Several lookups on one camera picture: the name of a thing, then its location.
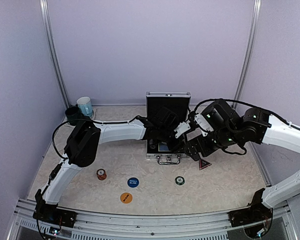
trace vent grille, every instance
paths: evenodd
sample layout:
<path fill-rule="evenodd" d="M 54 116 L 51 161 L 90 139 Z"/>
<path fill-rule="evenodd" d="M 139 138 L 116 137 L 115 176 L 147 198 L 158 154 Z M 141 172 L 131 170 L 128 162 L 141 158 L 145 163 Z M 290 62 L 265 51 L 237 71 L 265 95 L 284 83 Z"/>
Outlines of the vent grille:
<path fill-rule="evenodd" d="M 21 226 L 25 228 L 30 228 L 32 230 L 37 231 L 37 224 L 36 221 L 29 220 L 29 219 L 22 219 L 21 220 Z M 50 227 L 44 223 L 40 224 L 40 229 L 41 232 L 49 232 Z M 88 233 L 83 233 L 83 232 L 77 232 L 77 231 L 72 231 L 72 236 L 71 238 L 66 237 L 66 239 L 73 239 L 73 240 L 128 240 L 131 238 L 125 238 L 125 237 L 116 237 L 116 238 L 111 238 L 111 237 L 106 237 L 106 236 L 99 236 L 99 235 L 94 235 L 94 234 L 88 234 Z M 195 238 L 187 238 L 187 237 L 172 237 L 169 238 L 171 240 L 228 240 L 228 234 L 227 232 L 219 232 L 215 234 L 206 234 L 202 236 L 197 236 Z"/>

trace green poker chip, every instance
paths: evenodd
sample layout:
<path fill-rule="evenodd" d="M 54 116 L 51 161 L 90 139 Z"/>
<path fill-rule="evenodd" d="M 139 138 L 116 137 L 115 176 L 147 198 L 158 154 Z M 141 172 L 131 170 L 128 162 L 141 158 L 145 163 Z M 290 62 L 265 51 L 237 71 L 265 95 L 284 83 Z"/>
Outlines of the green poker chip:
<path fill-rule="evenodd" d="M 178 184 L 178 185 L 183 185 L 183 184 L 185 183 L 185 180 L 184 180 L 183 177 L 177 176 L 177 177 L 175 178 L 175 183 Z"/>

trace mug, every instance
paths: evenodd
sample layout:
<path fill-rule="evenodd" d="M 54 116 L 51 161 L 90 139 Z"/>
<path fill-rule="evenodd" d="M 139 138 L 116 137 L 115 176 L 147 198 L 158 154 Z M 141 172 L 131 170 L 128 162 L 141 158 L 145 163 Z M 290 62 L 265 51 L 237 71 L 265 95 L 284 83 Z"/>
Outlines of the mug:
<path fill-rule="evenodd" d="M 69 124 L 72 126 L 75 126 L 78 123 L 78 121 L 73 121 L 73 120 L 82 118 L 81 110 L 77 106 L 72 106 L 66 109 L 65 115 L 68 121 L 70 121 Z"/>
<path fill-rule="evenodd" d="M 92 109 L 92 103 L 91 99 L 88 96 L 84 96 L 79 98 L 76 103 L 78 104 L 78 107 L 80 108 L 81 112 L 84 116 L 92 117 L 93 115 L 93 109 Z"/>

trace light blue mug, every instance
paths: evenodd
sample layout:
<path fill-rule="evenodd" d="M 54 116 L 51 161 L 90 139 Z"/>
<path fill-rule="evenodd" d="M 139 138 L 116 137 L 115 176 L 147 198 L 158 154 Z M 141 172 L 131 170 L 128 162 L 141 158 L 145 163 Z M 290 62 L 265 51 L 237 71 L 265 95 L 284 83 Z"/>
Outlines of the light blue mug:
<path fill-rule="evenodd" d="M 93 109 L 92 109 L 92 103 L 91 99 L 88 96 L 84 96 L 79 98 L 76 103 L 78 104 L 78 107 L 80 108 L 81 112 L 84 116 L 92 117 L 93 115 Z"/>

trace white backdrop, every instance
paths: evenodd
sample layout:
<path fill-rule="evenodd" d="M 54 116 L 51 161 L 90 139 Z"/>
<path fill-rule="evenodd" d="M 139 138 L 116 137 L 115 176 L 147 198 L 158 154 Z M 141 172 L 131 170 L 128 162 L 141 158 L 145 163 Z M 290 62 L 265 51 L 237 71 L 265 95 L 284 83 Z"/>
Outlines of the white backdrop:
<path fill-rule="evenodd" d="M 146 91 L 233 98 L 253 0 L 51 0 L 61 72 L 75 103 L 144 104 Z"/>

